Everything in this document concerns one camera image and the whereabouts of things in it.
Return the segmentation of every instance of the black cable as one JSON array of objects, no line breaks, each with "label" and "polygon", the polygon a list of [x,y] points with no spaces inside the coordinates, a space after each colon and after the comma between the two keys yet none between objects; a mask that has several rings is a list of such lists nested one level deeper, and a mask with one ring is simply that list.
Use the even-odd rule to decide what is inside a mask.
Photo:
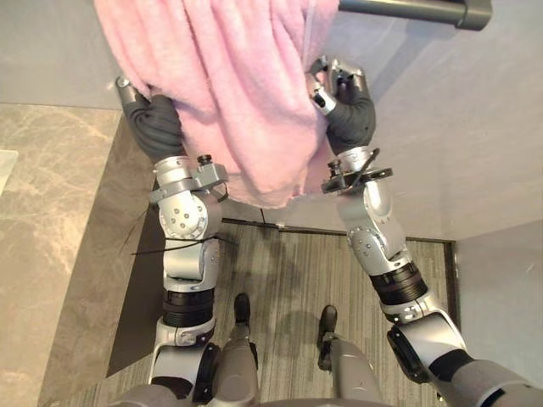
[{"label": "black cable", "polygon": [[224,192],[224,195],[222,195],[220,198],[217,199],[217,202],[220,204],[222,201],[225,201],[228,199],[228,185],[223,182],[224,184],[224,189],[225,189],[225,192]]},{"label": "black cable", "polygon": [[364,171],[367,170],[367,167],[370,166],[370,164],[375,161],[375,159],[377,158],[377,156],[379,155],[379,153],[381,153],[381,150],[379,148],[375,148],[373,151],[372,151],[372,155],[370,155],[370,158],[367,159],[367,161],[364,163],[364,165],[362,166],[362,168],[360,168],[360,171],[359,171],[359,174],[358,176],[355,178],[355,180],[353,181],[353,183],[350,185],[350,188],[349,189],[353,189],[353,188],[356,188],[358,187],[358,183],[360,182],[360,179],[362,178],[362,176],[364,175]]},{"label": "black cable", "polygon": [[201,244],[201,243],[206,242],[206,241],[208,241],[210,239],[217,239],[217,240],[220,240],[222,242],[236,244],[235,242],[232,242],[230,240],[225,239],[224,237],[220,237],[220,236],[217,236],[217,235],[210,236],[210,237],[207,237],[205,239],[179,239],[179,238],[176,238],[176,237],[167,237],[166,240],[173,240],[173,241],[176,241],[176,242],[193,242],[193,243],[188,244],[187,246],[178,246],[176,248],[159,248],[159,249],[156,249],[156,250],[144,250],[142,252],[131,253],[131,255],[132,256],[138,256],[139,254],[157,254],[157,253],[170,252],[172,250],[178,250],[180,248],[191,248],[192,246],[196,246],[197,244]]}]

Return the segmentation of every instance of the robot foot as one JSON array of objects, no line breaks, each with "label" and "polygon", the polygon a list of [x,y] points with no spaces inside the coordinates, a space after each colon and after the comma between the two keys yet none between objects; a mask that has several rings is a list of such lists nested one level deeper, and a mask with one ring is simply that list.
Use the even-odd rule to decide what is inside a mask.
[{"label": "robot foot", "polygon": [[330,341],[325,341],[324,336],[336,329],[336,323],[338,322],[338,311],[333,305],[327,305],[324,307],[321,313],[321,319],[319,320],[319,334],[316,338],[316,347],[319,349],[319,360],[317,362],[319,369],[322,371],[332,370],[332,363],[330,360]]}]

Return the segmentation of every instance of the pink towel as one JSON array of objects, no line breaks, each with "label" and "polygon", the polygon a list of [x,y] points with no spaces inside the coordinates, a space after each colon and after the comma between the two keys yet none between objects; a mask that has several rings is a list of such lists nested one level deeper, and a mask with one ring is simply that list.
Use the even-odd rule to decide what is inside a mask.
[{"label": "pink towel", "polygon": [[192,157],[227,167],[230,197],[279,208],[320,191],[330,151],[306,72],[338,0],[95,0],[120,67],[176,102]]}]

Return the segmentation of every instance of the gray carpet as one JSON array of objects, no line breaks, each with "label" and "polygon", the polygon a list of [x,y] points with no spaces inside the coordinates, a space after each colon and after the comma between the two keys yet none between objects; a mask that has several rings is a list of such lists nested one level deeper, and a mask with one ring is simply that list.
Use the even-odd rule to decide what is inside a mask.
[{"label": "gray carpet", "polygon": [[[233,300],[245,291],[252,304],[251,334],[259,353],[262,401],[332,395],[331,377],[316,367],[315,340],[322,307],[334,304],[339,311],[337,332],[367,354],[387,403],[444,406],[430,386],[409,382],[402,374],[386,340],[389,323],[345,237],[229,224],[223,231],[237,244],[221,243],[214,342],[226,342],[233,324]],[[408,246],[427,284],[445,304],[443,245],[409,242]],[[107,405],[145,382],[148,367],[145,358],[53,405]]]}]

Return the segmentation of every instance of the white wall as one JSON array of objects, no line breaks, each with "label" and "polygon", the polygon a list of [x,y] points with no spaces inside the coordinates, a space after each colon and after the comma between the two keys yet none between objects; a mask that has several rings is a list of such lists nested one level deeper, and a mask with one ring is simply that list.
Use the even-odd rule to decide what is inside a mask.
[{"label": "white wall", "polygon": [[92,0],[2,1],[0,50],[0,103],[120,108]]},{"label": "white wall", "polygon": [[[373,145],[395,171],[408,235],[461,239],[543,217],[543,2],[492,3],[481,32],[340,13],[328,39],[327,53],[367,72]],[[323,205],[300,201],[266,220],[341,228]]]},{"label": "white wall", "polygon": [[469,353],[543,387],[543,221],[461,240],[457,252]]}]

